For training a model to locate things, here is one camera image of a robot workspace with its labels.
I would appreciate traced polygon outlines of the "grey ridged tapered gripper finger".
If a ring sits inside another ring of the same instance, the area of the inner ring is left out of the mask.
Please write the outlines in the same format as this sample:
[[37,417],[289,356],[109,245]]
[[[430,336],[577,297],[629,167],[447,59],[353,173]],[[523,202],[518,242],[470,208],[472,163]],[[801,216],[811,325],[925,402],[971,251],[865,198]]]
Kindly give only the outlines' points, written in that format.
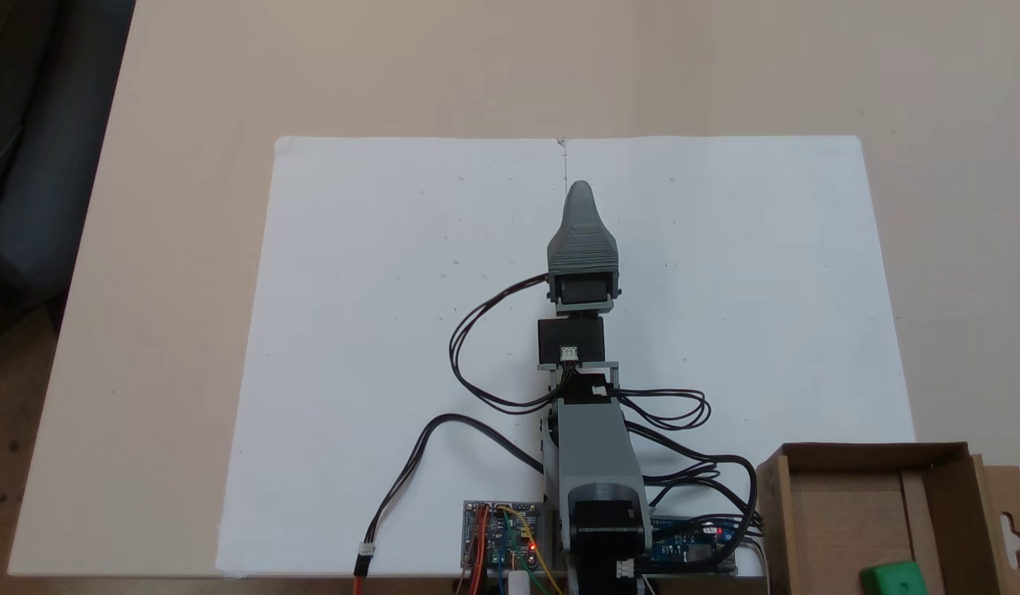
[[552,276],[619,274],[617,242],[603,224],[592,186],[584,180],[568,188],[560,227],[547,247],[547,264]]

